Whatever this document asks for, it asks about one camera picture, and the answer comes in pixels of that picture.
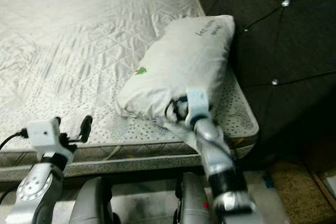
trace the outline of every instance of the pillow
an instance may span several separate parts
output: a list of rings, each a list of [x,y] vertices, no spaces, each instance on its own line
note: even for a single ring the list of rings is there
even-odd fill
[[[234,31],[228,15],[170,22],[118,94],[118,113],[163,125],[169,102],[195,88],[205,90],[215,103]]]

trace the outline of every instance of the upholstered headboard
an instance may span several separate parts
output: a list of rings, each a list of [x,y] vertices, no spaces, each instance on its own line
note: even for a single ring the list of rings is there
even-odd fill
[[[246,162],[336,136],[336,0],[200,2],[235,17],[230,61],[260,126]]]

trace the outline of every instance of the floor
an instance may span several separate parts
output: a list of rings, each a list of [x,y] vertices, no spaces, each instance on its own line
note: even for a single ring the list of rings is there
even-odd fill
[[[281,200],[265,173],[246,172],[244,175],[248,189],[264,218],[264,223],[290,223]],[[112,209],[119,215],[123,224],[172,224],[174,211],[177,208],[175,182],[174,179],[168,179],[114,185]],[[211,191],[207,188],[206,192],[210,194]],[[77,195],[77,189],[63,193],[62,199],[55,206],[53,223],[68,223]],[[12,192],[2,202],[0,223],[5,223],[4,219],[14,201],[15,192]]]

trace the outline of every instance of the quilted mattress cover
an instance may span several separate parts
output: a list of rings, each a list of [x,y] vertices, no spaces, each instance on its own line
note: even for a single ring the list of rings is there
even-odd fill
[[[74,136],[90,114],[90,139],[79,146],[77,162],[186,154],[198,160],[168,130],[121,118],[114,108],[162,29],[174,19],[204,15],[198,0],[0,0],[0,6],[0,141],[54,116],[62,118],[61,131]],[[232,144],[246,150],[259,127],[230,69],[222,97],[217,121]],[[28,141],[13,139],[0,164],[28,165],[33,155]]]

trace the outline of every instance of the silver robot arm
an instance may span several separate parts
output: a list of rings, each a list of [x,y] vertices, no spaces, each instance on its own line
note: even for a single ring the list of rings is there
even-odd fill
[[[184,120],[185,126],[195,132],[202,166],[212,189],[213,205],[220,220],[225,223],[260,223],[261,217],[249,196],[243,174],[225,143],[223,131],[211,119],[207,93],[203,90],[187,91],[186,97],[170,103],[167,114]]]
[[[7,224],[48,224],[52,222],[55,203],[62,193],[63,170],[73,159],[77,146],[69,143],[86,142],[92,117],[87,116],[81,126],[81,139],[70,140],[60,133],[60,118],[32,123],[27,127],[40,163],[33,165],[20,183]]]

